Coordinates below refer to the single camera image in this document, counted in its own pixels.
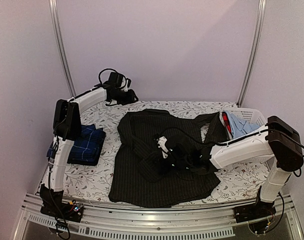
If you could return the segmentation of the black pinstriped long sleeve shirt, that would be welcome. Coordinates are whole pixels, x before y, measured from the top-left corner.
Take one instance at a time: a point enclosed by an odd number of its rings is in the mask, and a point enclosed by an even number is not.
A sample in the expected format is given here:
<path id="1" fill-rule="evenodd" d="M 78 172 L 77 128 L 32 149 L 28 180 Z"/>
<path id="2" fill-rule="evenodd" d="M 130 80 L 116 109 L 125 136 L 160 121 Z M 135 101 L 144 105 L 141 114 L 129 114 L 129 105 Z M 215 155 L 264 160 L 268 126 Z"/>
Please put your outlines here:
<path id="1" fill-rule="evenodd" d="M 166 110 L 128 112 L 120 120 L 109 200 L 168 208 L 207 198 L 220 184 L 211 148 L 228 139 L 218 112 L 179 118 Z"/>

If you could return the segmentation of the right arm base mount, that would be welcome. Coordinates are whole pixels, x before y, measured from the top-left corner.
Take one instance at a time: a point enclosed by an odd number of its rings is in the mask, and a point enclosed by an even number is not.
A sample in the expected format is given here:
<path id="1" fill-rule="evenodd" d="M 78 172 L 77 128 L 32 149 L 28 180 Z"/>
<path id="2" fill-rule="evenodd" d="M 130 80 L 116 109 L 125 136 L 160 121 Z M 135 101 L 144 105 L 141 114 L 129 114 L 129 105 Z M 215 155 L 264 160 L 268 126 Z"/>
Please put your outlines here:
<path id="1" fill-rule="evenodd" d="M 260 196 L 257 196 L 254 203 L 233 208 L 234 218 L 237 223 L 242 223 L 274 215 L 276 213 L 274 203 L 274 201 L 262 201 Z"/>

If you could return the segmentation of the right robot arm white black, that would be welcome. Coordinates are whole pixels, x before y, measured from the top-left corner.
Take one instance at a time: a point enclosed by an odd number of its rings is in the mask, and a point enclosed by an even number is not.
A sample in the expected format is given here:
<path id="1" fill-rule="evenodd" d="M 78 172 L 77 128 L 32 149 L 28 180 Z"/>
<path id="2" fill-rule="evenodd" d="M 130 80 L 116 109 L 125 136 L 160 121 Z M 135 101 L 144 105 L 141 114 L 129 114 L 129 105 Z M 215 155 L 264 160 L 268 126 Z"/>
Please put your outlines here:
<path id="1" fill-rule="evenodd" d="M 251 205 L 250 214 L 254 218 L 261 218 L 269 211 L 269 204 L 275 201 L 291 174 L 300 171 L 304 164 L 299 133 L 277 116 L 269 117 L 257 130 L 226 142 L 205 143 L 182 129 L 178 129 L 179 135 L 169 136 L 169 130 L 163 130 L 156 142 L 163 162 L 176 170 L 207 174 L 246 160 L 275 159 L 259 189 L 257 202 Z"/>

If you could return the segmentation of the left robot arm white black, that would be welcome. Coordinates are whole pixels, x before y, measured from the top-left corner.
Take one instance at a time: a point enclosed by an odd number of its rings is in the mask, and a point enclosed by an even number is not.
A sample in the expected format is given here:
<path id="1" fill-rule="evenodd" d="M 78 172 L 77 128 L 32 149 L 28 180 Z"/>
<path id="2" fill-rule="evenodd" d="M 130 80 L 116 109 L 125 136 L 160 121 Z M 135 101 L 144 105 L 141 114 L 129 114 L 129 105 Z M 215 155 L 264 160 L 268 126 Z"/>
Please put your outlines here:
<path id="1" fill-rule="evenodd" d="M 52 193 L 63 194 L 63 179 L 68 156 L 75 140 L 81 135 L 80 115 L 90 107 L 108 102 L 106 105 L 127 105 L 139 100 L 130 89 L 131 79 L 112 68 L 98 74 L 99 83 L 93 88 L 68 100 L 56 102 L 53 120 L 53 145 L 49 158 L 48 182 L 41 184 L 40 196 Z"/>

